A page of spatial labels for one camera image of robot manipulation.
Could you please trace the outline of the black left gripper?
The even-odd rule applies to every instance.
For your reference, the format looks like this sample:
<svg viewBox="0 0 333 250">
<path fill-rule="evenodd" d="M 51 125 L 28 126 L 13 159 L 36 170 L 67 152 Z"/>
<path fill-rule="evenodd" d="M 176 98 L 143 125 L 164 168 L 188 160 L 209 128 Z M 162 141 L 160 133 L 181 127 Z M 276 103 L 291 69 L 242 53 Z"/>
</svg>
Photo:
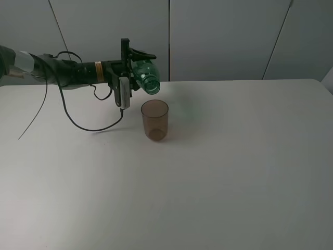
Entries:
<svg viewBox="0 0 333 250">
<path fill-rule="evenodd" d="M 131 74 L 132 70 L 130 68 L 130 59 L 132 61 L 155 60 L 156 55 L 130 48 L 130 40 L 128 38 L 121 39 L 121 59 L 105 62 L 106 80 L 108 81 L 108 85 L 112 88 L 115 98 L 120 98 L 120 77 L 128 78 L 130 85 L 130 97 L 132 96 L 131 90 L 139 90 L 139 85 L 134 75 Z"/>
</svg>

